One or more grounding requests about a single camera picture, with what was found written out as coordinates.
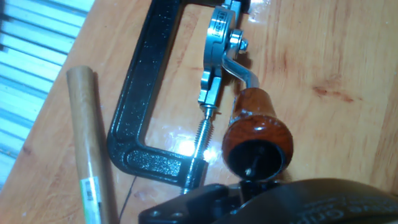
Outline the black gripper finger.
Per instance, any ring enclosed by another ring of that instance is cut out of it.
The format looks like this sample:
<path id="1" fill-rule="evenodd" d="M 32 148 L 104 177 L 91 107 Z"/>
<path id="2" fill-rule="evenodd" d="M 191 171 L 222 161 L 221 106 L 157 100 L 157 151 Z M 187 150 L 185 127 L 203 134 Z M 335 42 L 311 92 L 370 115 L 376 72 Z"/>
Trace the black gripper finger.
<path id="1" fill-rule="evenodd" d="M 259 193 L 259 184 L 240 181 L 233 185 L 210 184 L 144 210 L 139 224 L 214 223 Z"/>

